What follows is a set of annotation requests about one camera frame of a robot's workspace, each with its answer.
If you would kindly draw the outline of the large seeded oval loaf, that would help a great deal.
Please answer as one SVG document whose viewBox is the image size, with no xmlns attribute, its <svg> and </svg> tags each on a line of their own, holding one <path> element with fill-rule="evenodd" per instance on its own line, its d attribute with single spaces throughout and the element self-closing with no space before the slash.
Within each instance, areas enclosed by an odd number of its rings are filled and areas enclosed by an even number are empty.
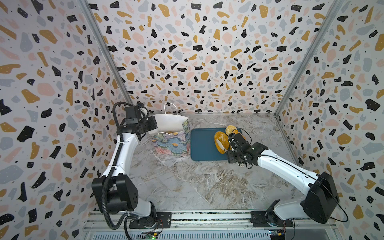
<svg viewBox="0 0 384 240">
<path fill-rule="evenodd" d="M 220 154 L 225 154 L 230 147 L 229 137 L 224 132 L 216 132 L 214 135 L 215 146 Z"/>
</svg>

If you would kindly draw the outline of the floral paper gift bag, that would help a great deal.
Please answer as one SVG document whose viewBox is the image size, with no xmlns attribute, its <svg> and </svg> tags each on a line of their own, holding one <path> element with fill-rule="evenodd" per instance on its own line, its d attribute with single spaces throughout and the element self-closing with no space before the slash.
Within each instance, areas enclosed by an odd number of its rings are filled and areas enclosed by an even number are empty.
<svg viewBox="0 0 384 240">
<path fill-rule="evenodd" d="M 157 128 L 149 132 L 155 152 L 161 155 L 188 156 L 191 151 L 189 117 L 176 114 L 155 114 Z"/>
</svg>

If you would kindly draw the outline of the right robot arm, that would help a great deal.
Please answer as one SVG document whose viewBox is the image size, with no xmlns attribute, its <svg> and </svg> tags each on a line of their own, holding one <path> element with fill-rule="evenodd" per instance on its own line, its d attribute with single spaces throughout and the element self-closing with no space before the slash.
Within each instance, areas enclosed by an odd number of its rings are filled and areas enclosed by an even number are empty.
<svg viewBox="0 0 384 240">
<path fill-rule="evenodd" d="M 275 200 L 263 217 L 257 217 L 256 224 L 278 227 L 283 221 L 309 218 L 316 223 L 326 224 L 339 197 L 333 177 L 323 172 L 317 174 L 305 170 L 278 156 L 267 146 L 246 140 L 229 139 L 227 155 L 230 163 L 258 166 L 266 169 L 293 185 L 302 196 L 288 201 Z"/>
</svg>

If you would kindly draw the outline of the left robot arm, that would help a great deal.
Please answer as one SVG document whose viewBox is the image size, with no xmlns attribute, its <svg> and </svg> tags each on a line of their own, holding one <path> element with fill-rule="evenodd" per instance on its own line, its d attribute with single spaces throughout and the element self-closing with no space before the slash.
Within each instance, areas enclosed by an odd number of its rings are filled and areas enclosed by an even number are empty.
<svg viewBox="0 0 384 240">
<path fill-rule="evenodd" d="M 155 117 L 136 124 L 117 124 L 118 141 L 111 162 L 93 180 L 92 190 L 107 225 L 116 230 L 124 220 L 134 220 L 146 228 L 156 224 L 153 203 L 139 197 L 137 187 L 129 178 L 134 151 L 142 137 L 157 128 Z"/>
</svg>

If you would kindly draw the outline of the teal plastic tray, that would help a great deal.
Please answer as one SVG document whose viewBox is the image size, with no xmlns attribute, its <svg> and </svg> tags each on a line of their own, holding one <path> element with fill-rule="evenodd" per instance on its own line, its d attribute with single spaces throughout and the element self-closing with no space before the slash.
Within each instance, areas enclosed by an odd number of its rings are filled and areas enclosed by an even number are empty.
<svg viewBox="0 0 384 240">
<path fill-rule="evenodd" d="M 220 154 L 214 142 L 216 132 L 225 132 L 225 129 L 201 128 L 191 130 L 191 159 L 195 162 L 227 162 L 227 154 Z"/>
</svg>

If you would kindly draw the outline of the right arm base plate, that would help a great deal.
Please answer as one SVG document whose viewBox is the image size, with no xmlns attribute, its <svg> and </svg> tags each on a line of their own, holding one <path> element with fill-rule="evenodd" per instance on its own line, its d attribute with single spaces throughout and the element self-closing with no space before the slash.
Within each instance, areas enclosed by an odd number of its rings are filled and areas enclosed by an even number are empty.
<svg viewBox="0 0 384 240">
<path fill-rule="evenodd" d="M 267 211 L 252 211 L 251 220 L 254 228 L 283 228 L 293 227 L 293 221 L 281 220 L 274 212 Z"/>
</svg>

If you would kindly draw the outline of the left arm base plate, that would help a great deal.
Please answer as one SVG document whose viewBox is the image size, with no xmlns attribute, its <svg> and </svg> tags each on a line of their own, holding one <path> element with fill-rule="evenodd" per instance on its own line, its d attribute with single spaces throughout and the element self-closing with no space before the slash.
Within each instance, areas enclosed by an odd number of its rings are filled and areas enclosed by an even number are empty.
<svg viewBox="0 0 384 240">
<path fill-rule="evenodd" d="M 171 227 L 171 212 L 151 213 L 148 217 L 130 222 L 130 229 L 169 229 Z"/>
</svg>

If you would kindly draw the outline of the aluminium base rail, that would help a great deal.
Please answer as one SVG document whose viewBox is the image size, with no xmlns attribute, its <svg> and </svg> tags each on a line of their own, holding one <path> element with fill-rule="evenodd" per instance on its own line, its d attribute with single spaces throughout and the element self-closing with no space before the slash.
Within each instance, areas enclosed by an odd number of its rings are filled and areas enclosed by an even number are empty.
<svg viewBox="0 0 384 240">
<path fill-rule="evenodd" d="M 164 210 L 153 227 L 128 220 L 111 230 L 99 212 L 91 212 L 85 240 L 340 240 L 336 224 L 310 219 L 286 220 L 271 227 L 262 210 Z"/>
</svg>

